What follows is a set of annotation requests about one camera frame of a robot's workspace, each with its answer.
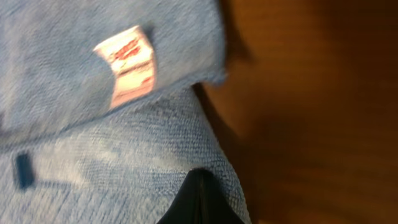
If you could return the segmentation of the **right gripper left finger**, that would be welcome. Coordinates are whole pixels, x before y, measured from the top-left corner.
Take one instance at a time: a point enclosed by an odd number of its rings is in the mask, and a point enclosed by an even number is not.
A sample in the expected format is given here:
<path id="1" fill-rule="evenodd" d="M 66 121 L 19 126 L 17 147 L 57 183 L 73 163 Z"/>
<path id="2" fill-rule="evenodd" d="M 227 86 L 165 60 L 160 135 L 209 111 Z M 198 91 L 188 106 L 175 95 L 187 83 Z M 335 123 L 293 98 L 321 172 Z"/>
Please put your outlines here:
<path id="1" fill-rule="evenodd" d="M 200 223 L 200 173 L 191 170 L 165 215 L 158 224 L 199 224 Z"/>

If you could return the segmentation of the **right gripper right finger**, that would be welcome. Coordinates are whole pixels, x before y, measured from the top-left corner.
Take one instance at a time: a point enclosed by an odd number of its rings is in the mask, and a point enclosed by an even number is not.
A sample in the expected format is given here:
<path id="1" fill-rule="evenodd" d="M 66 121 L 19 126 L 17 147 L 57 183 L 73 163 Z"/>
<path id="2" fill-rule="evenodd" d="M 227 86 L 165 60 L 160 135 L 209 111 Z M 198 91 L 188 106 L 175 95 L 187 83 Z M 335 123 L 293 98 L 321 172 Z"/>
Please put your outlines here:
<path id="1" fill-rule="evenodd" d="M 225 199 L 215 176 L 205 169 L 200 175 L 200 223 L 202 224 L 244 224 Z"/>

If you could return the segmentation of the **blue microfiber cloth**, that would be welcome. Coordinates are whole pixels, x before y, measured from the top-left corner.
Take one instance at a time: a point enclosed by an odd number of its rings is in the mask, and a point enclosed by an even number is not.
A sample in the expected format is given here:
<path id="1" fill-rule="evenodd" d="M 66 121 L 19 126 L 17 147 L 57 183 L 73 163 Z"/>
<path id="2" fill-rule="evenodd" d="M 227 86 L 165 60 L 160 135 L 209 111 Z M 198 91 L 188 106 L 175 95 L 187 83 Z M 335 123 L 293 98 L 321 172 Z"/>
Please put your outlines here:
<path id="1" fill-rule="evenodd" d="M 225 80 L 218 1 L 1 1 L 1 222 L 157 223 L 238 176 L 193 86 Z"/>

